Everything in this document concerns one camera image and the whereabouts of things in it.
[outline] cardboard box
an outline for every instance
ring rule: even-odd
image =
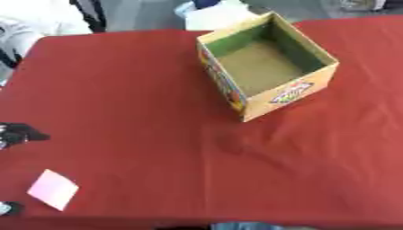
[[[242,121],[325,87],[338,61],[270,12],[198,38],[201,62]]]

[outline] red tablecloth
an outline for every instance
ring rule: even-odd
[[[200,33],[41,40],[0,92],[0,120],[52,139],[1,152],[0,199],[58,223],[402,225],[403,17],[298,27],[339,70],[248,123],[199,65]],[[44,169],[80,186],[65,212],[26,194]]]

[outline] gray floor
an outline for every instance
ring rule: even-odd
[[[182,29],[184,22],[174,15],[174,8],[187,0],[101,0],[109,21],[109,31]],[[347,13],[339,8],[339,0],[243,0],[251,11],[275,10],[289,21],[307,19],[359,17],[372,14],[401,13],[394,10],[380,13]]]

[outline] pink sticky note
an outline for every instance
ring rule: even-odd
[[[59,211],[63,211],[77,190],[78,186],[71,180],[47,169],[33,183],[28,194]]]

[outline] box label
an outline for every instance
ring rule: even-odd
[[[300,95],[312,87],[313,83],[297,82],[292,84],[290,88],[284,90],[275,96],[270,103],[288,103],[297,100]]]
[[[238,88],[229,80],[227,74],[222,71],[219,65],[217,65],[213,57],[211,57],[202,46],[199,47],[199,59],[206,67],[211,78],[219,87],[222,94],[226,97],[231,107],[243,114],[246,107],[246,99],[240,93]]]

